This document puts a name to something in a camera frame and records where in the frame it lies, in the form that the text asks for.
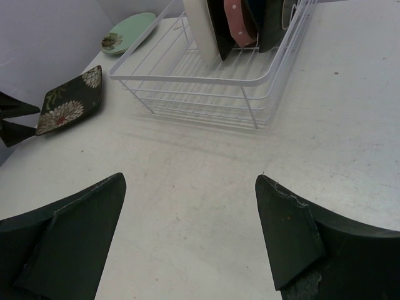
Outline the white rectangular plate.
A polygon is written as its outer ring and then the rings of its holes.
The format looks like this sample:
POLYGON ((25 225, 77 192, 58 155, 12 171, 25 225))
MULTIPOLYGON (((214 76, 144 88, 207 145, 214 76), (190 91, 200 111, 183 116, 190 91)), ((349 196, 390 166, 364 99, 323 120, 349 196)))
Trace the white rectangular plate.
POLYGON ((210 65, 219 54, 206 0, 183 0, 186 17, 203 61, 210 65))

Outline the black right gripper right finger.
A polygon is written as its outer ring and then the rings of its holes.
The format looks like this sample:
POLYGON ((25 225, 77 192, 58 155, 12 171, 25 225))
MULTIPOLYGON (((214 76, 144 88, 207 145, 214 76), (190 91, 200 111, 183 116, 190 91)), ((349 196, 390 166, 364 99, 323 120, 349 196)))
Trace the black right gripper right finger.
POLYGON ((399 233, 344 217, 271 178, 256 179, 257 209, 283 299, 398 299, 399 233))

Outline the pink polka dot plate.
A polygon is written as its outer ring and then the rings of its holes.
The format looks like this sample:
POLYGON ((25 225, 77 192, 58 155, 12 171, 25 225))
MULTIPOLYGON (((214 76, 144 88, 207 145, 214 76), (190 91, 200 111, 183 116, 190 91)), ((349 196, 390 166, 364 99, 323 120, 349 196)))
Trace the pink polka dot plate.
POLYGON ((240 0, 224 0, 224 10, 231 36, 240 48, 245 48, 251 41, 244 25, 242 3, 240 0))

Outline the dark blue leaf plate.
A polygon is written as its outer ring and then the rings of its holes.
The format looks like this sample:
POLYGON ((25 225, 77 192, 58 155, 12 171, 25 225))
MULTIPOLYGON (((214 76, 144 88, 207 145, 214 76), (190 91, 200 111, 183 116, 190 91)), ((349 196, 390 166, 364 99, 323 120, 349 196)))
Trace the dark blue leaf plate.
POLYGON ((242 2, 242 14, 247 35, 249 36, 249 39, 251 41, 249 45, 256 44, 258 38, 258 29, 256 27, 256 22, 254 21, 247 1, 242 2))

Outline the mint green round plate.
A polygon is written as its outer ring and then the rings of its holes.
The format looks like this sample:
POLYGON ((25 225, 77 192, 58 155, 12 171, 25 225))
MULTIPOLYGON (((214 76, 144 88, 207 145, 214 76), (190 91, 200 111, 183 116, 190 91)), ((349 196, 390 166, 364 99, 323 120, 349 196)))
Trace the mint green round plate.
POLYGON ((102 39, 101 51, 104 54, 124 53, 155 21, 156 15, 143 12, 128 17, 115 25, 102 39))

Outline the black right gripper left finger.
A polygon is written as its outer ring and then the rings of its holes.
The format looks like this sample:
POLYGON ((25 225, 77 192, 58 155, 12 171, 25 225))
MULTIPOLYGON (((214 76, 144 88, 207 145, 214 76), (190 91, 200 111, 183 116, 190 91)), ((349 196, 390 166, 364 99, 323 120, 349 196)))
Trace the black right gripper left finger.
POLYGON ((125 195, 119 172, 1 220, 1 299, 94 299, 125 195))

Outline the cream floral square plate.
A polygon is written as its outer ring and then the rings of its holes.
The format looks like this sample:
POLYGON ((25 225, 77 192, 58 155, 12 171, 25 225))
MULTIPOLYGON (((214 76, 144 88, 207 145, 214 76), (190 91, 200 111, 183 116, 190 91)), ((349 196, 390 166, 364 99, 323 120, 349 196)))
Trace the cream floral square plate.
POLYGON ((207 0, 217 47, 222 61, 230 55, 236 42, 231 36, 223 0, 207 0))

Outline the teal leaf-shaped plate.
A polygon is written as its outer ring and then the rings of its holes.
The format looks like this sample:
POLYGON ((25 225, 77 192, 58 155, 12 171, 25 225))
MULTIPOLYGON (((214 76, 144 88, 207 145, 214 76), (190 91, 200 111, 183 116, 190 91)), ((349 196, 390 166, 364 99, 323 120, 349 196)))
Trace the teal leaf-shaped plate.
POLYGON ((296 12, 296 0, 267 0, 259 52, 265 53, 281 42, 296 12))

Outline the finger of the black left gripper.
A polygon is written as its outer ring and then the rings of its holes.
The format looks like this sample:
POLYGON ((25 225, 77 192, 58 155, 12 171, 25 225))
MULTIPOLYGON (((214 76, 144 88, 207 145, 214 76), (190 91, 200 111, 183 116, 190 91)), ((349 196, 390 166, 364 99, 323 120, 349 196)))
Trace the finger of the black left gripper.
POLYGON ((0 136, 7 148, 13 147, 34 135, 35 129, 33 127, 1 120, 0 136))
POLYGON ((0 92, 0 95, 1 118, 16 118, 41 112, 37 106, 17 100, 3 92, 0 92))

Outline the black floral square plate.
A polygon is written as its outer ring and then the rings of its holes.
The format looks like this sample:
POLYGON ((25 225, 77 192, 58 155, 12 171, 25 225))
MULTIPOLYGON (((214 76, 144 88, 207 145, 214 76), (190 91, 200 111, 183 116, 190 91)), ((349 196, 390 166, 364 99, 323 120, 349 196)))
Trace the black floral square plate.
POLYGON ((97 65, 78 77, 48 91, 36 126, 36 136, 66 128, 99 109, 103 70, 97 65))

